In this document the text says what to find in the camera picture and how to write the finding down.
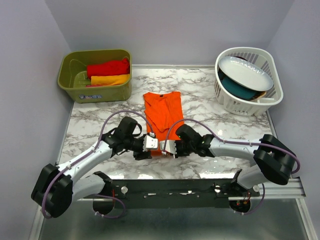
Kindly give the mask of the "red rolled t shirt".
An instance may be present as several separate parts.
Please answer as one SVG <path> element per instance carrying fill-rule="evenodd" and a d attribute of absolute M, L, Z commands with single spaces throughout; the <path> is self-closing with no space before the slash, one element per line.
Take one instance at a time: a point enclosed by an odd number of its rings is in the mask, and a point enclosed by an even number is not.
<path fill-rule="evenodd" d="M 111 60 L 100 64 L 92 64 L 86 67 L 87 77 L 118 76 L 130 73 L 130 61 L 128 58 L 122 60 Z"/>

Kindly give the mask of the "olive green plastic bin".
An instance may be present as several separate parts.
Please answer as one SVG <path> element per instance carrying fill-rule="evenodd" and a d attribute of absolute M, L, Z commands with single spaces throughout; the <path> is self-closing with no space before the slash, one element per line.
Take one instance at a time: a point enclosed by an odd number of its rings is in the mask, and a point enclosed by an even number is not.
<path fill-rule="evenodd" d="M 93 87 L 87 76 L 87 66 L 103 64 L 109 61 L 127 59 L 131 63 L 131 54 L 124 49 L 99 49 L 74 51 L 67 54 L 58 74 L 57 83 L 61 89 L 79 104 L 125 101 L 132 93 L 132 76 L 120 85 Z"/>

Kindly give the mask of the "brown wooden dish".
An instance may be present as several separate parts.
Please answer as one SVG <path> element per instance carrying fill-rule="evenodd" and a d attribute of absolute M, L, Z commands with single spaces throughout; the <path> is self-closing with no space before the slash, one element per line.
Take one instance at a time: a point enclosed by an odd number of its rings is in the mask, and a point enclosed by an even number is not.
<path fill-rule="evenodd" d="M 255 101 L 255 100 L 258 100 L 258 99 L 260 99 L 260 98 L 263 98 L 266 94 L 267 94 L 266 91 L 258 92 L 258 93 L 251 99 L 251 101 Z"/>

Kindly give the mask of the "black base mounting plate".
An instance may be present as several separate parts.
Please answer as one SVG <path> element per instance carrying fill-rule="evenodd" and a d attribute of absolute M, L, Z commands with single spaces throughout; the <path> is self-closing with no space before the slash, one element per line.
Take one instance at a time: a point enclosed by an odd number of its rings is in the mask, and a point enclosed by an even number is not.
<path fill-rule="evenodd" d="M 104 216 L 114 209 L 235 208 L 248 212 L 258 189 L 246 189 L 229 178 L 110 180 L 97 173 L 106 185 L 92 194 L 92 208 Z"/>

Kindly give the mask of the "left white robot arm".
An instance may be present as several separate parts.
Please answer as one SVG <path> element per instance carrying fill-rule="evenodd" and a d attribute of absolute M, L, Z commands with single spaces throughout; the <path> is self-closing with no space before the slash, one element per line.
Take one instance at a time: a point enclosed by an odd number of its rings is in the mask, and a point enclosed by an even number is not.
<path fill-rule="evenodd" d="M 100 133 L 97 142 L 75 158 L 60 164 L 44 166 L 31 193 L 31 199 L 41 206 L 45 218 L 61 216 L 73 201 L 98 195 L 112 196 L 112 180 L 96 172 L 83 176 L 103 161 L 131 151 L 135 160 L 151 158 L 151 152 L 158 148 L 154 132 L 135 133 L 142 126 L 131 117 L 124 117 L 118 127 L 107 133 Z"/>

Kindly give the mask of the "teal bowl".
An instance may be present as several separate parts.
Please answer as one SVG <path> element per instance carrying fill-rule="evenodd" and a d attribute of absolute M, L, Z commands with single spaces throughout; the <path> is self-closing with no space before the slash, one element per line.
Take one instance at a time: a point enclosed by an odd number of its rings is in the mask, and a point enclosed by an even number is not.
<path fill-rule="evenodd" d="M 221 84 L 230 94 L 243 100 L 251 100 L 257 94 L 257 91 L 246 88 L 227 76 L 223 78 Z"/>

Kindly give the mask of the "orange t shirt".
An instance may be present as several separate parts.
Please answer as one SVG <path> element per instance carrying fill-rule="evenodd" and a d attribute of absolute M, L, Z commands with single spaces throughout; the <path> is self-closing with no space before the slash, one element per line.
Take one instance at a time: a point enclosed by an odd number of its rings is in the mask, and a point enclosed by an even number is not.
<path fill-rule="evenodd" d="M 156 94 L 152 92 L 143 95 L 145 116 L 152 128 L 147 125 L 147 132 L 154 132 L 159 141 L 164 141 L 169 135 L 169 140 L 178 140 L 176 130 L 184 124 L 183 121 L 174 125 L 175 122 L 182 120 L 183 110 L 181 103 L 181 93 L 173 91 L 166 94 Z"/>

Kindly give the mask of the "yellow rolled t shirt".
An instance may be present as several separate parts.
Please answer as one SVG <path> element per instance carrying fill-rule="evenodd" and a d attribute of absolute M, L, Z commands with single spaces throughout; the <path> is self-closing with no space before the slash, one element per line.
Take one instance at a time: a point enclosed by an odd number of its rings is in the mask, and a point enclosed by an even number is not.
<path fill-rule="evenodd" d="M 110 75 L 110 76 L 92 76 L 91 86 L 117 86 L 127 82 L 130 78 L 130 74 Z"/>

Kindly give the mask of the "white oval plate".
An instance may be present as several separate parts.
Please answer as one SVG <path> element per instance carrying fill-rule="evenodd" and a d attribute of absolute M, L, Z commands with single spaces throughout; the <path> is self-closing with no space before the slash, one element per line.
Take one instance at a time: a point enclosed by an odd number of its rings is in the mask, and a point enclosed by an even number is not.
<path fill-rule="evenodd" d="M 272 78 L 265 71 L 239 57 L 222 57 L 218 66 L 227 77 L 248 89 L 264 92 L 274 85 Z"/>

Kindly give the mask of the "white plastic basket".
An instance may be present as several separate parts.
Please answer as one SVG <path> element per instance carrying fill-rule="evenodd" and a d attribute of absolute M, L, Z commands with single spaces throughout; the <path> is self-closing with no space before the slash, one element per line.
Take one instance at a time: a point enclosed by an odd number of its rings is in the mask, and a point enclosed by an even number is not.
<path fill-rule="evenodd" d="M 223 57 L 237 57 L 246 60 L 265 71 L 273 81 L 273 87 L 266 91 L 266 95 L 260 99 L 244 100 L 230 94 L 222 85 L 226 76 L 219 68 L 219 60 Z M 233 114 L 240 116 L 261 115 L 270 107 L 279 104 L 284 96 L 278 72 L 272 55 L 266 50 L 255 47 L 232 47 L 221 52 L 215 61 L 214 92 L 219 104 Z"/>

